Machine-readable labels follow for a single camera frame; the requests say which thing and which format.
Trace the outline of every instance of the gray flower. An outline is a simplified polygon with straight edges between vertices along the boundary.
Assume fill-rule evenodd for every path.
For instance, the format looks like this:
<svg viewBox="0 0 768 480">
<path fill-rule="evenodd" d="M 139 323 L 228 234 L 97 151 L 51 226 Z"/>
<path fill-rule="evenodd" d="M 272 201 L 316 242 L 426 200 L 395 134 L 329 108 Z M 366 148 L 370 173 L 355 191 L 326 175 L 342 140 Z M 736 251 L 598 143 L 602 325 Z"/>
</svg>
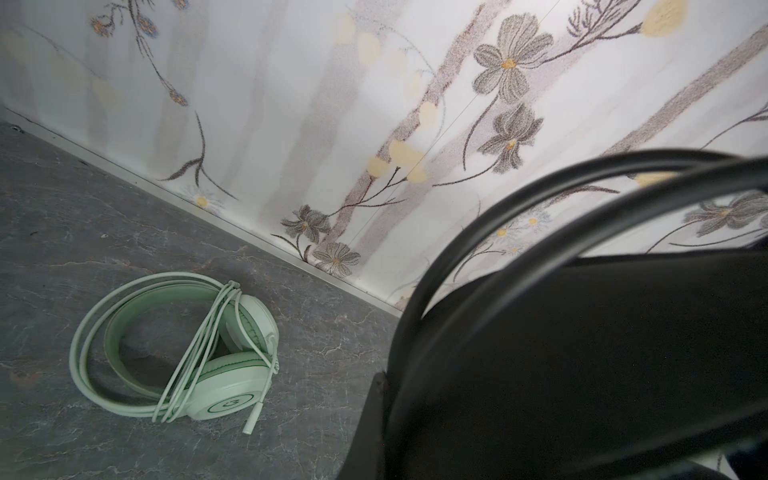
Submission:
<svg viewBox="0 0 768 480">
<path fill-rule="evenodd" d="M 696 232 L 697 237 L 703 237 L 725 226 L 734 230 L 744 228 L 766 212 L 768 212 L 768 195 L 761 192 L 746 192 L 735 197 L 726 206 L 717 205 L 712 200 L 701 202 L 699 208 L 685 214 L 683 221 L 703 222 Z M 763 222 L 768 225 L 768 220 L 763 218 L 760 226 Z"/>
<path fill-rule="evenodd" d="M 312 255 L 320 260 L 315 264 L 317 268 L 339 278 L 350 275 L 352 271 L 347 265 L 357 265 L 360 258 L 359 253 L 352 252 L 344 243 L 329 243 L 324 252 L 315 250 Z"/>
<path fill-rule="evenodd" d="M 298 220 L 283 218 L 280 221 L 280 224 L 286 228 L 288 237 L 298 237 L 303 233 L 310 242 L 317 243 L 321 233 L 331 231 L 328 216 L 318 210 L 310 209 L 309 205 L 303 205 L 300 209 L 294 210 L 293 214 Z"/>
<path fill-rule="evenodd" d="M 520 68 L 533 68 L 552 46 L 552 35 L 538 31 L 535 15 L 513 15 L 502 22 L 498 31 L 498 47 L 483 44 L 475 50 L 475 60 L 486 67 L 472 87 L 479 94 L 489 94 L 501 85 L 498 94 L 511 104 L 528 91 L 528 81 Z"/>
<path fill-rule="evenodd" d="M 478 151 L 498 155 L 493 171 L 503 174 L 510 168 L 519 168 L 523 160 L 518 155 L 520 145 L 533 145 L 534 136 L 541 128 L 544 118 L 534 119 L 533 110 L 519 104 L 514 110 L 506 111 L 493 120 L 497 135 L 485 142 Z"/>
</svg>

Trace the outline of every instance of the ear cup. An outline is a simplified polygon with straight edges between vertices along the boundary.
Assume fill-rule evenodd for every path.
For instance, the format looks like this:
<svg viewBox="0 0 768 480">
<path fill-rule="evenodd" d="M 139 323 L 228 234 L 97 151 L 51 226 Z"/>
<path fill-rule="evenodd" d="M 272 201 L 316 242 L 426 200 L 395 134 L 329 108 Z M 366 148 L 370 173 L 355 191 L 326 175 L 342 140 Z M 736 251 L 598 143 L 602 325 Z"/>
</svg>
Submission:
<svg viewBox="0 0 768 480">
<path fill-rule="evenodd" d="M 246 335 L 269 357 L 274 355 L 277 341 L 268 341 L 270 337 L 280 339 L 272 313 L 256 297 L 242 295 L 240 297 L 240 319 Z M 240 326 L 237 324 L 235 309 L 232 304 L 227 306 L 219 324 L 219 334 L 227 348 L 235 353 L 244 350 L 252 350 L 248 341 L 243 336 Z"/>
<path fill-rule="evenodd" d="M 203 372 L 200 374 L 198 382 L 218 374 L 225 373 L 235 369 L 242 369 L 249 366 L 270 366 L 254 352 L 231 353 L 230 355 L 220 356 L 217 359 L 206 362 L 203 366 Z"/>
<path fill-rule="evenodd" d="M 213 359 L 203 367 L 186 414 L 207 420 L 251 406 L 261 397 L 269 377 L 269 366 L 254 352 Z"/>
</svg>

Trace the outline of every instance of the black cable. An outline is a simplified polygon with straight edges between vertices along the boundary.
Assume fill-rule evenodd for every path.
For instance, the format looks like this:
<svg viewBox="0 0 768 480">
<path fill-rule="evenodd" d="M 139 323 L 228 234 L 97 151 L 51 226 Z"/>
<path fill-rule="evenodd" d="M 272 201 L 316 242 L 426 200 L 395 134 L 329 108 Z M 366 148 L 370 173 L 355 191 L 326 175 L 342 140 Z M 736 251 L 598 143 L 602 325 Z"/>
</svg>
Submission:
<svg viewBox="0 0 768 480">
<path fill-rule="evenodd" d="M 472 252 L 472 249 L 504 223 L 545 200 L 590 182 L 623 174 L 686 170 L 726 158 L 731 156 L 685 150 L 639 151 L 601 157 L 534 181 L 490 207 L 438 255 L 411 295 L 411 300 L 400 317 L 389 349 L 387 379 L 390 384 L 390 398 L 396 395 L 399 389 L 403 372 L 409 361 L 409 350 L 422 326 L 422 316 L 429 301 L 445 278 Z"/>
<path fill-rule="evenodd" d="M 484 282 L 445 321 L 418 359 L 411 359 L 387 419 L 388 461 L 397 463 L 409 417 L 419 411 L 450 363 L 493 319 L 557 268 L 614 235 L 673 210 L 768 184 L 768 157 L 724 161 L 636 190 L 554 232 Z"/>
</svg>

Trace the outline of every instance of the wallpaper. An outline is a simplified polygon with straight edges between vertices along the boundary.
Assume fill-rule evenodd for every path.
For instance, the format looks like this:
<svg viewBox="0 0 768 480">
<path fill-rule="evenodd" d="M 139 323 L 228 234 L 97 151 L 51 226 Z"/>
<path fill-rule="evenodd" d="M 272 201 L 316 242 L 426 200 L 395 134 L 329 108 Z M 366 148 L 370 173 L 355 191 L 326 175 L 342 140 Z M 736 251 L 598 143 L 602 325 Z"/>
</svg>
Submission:
<svg viewBox="0 0 768 480">
<path fill-rule="evenodd" d="M 656 147 L 768 153 L 764 0 L 5 0 L 13 111 L 403 308 L 484 209 L 568 165 Z M 668 177 L 553 198 L 440 295 Z M 747 245 L 742 192 L 589 254 Z"/>
</svg>

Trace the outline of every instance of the marble surface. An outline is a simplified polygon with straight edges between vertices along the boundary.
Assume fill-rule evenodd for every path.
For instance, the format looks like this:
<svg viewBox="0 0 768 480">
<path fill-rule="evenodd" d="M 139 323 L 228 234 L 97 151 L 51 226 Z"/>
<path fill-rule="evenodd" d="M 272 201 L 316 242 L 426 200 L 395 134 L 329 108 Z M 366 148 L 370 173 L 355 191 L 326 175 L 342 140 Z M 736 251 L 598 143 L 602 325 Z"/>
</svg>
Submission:
<svg viewBox="0 0 768 480">
<path fill-rule="evenodd" d="M 252 436 L 247 411 L 170 424 L 89 402 L 72 334 L 103 295 L 149 273 L 240 282 L 280 328 L 280 374 Z M 202 220 L 0 123 L 0 478 L 333 478 L 396 319 Z M 200 305 L 153 312 L 124 340 L 163 382 Z M 112 386 L 98 352 L 94 374 Z"/>
</svg>

